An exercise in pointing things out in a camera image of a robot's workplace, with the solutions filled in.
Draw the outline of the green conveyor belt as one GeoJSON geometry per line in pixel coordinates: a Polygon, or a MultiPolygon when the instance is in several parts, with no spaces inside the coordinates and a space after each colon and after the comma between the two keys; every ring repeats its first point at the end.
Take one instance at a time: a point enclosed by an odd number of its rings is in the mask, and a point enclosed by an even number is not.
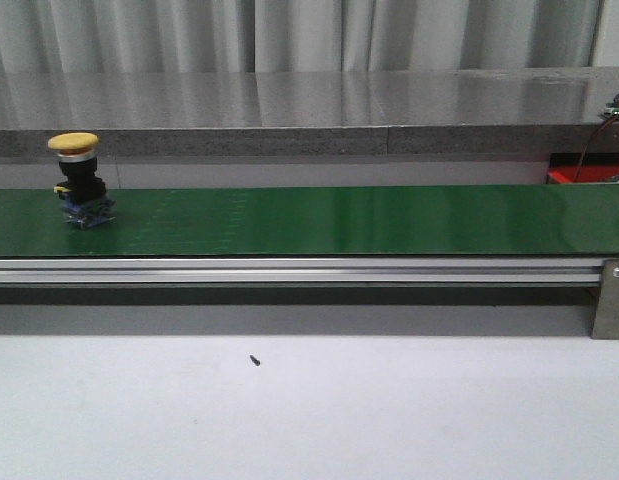
{"type": "Polygon", "coordinates": [[[619,255],[619,185],[113,192],[112,221],[68,225],[47,190],[0,190],[0,257],[619,255]]]}

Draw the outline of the grey curtain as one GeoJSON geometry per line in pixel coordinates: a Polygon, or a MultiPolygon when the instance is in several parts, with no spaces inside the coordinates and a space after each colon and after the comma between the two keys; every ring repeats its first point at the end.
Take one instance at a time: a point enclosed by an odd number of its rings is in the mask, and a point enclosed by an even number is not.
{"type": "Polygon", "coordinates": [[[0,1],[0,74],[581,67],[598,1],[0,1]]]}

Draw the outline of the metal conveyor support bracket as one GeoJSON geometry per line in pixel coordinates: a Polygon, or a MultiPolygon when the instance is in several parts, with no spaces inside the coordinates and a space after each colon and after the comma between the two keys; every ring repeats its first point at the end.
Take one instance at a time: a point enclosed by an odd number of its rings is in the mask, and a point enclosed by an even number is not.
{"type": "Polygon", "coordinates": [[[619,259],[604,264],[591,337],[619,340],[619,259]]]}

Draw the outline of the yellow mushroom push button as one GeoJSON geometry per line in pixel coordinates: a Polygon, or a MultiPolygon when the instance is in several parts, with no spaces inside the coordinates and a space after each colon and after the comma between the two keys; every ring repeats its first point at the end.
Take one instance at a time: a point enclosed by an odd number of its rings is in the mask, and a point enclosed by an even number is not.
{"type": "Polygon", "coordinates": [[[68,132],[48,140],[58,156],[66,180],[54,186],[62,202],[65,222],[80,229],[92,228],[114,219],[115,201],[108,196],[105,182],[96,175],[95,146],[99,137],[90,132],[68,132]]]}

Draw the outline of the small green circuit board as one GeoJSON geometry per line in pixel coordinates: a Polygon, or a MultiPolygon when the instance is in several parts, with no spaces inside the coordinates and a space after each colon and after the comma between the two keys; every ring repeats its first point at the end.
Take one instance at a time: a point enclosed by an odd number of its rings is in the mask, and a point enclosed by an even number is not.
{"type": "Polygon", "coordinates": [[[607,103],[601,111],[603,118],[617,118],[619,119],[619,94],[614,99],[607,103]]]}

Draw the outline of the grey stone counter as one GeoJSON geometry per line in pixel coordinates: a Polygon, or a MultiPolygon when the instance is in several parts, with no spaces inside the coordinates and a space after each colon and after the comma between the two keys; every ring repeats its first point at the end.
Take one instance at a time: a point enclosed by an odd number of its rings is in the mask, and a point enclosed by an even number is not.
{"type": "Polygon", "coordinates": [[[619,67],[0,75],[0,157],[90,131],[113,156],[619,152],[619,67]]]}

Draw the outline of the aluminium conveyor frame rail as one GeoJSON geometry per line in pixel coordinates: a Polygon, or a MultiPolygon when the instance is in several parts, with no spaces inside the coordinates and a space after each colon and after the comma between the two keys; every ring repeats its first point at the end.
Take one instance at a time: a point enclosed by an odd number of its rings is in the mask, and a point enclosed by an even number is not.
{"type": "Polygon", "coordinates": [[[597,284],[605,262],[596,257],[0,259],[0,285],[597,284]]]}

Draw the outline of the red plastic tray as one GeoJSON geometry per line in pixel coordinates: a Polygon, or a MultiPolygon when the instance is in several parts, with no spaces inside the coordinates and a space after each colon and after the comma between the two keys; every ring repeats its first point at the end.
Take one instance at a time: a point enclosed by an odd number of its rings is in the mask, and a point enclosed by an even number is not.
{"type": "MultiPolygon", "coordinates": [[[[578,167],[578,154],[557,153],[550,159],[546,182],[573,183],[578,167]]],[[[586,154],[577,182],[619,183],[619,153],[586,154]]]]}

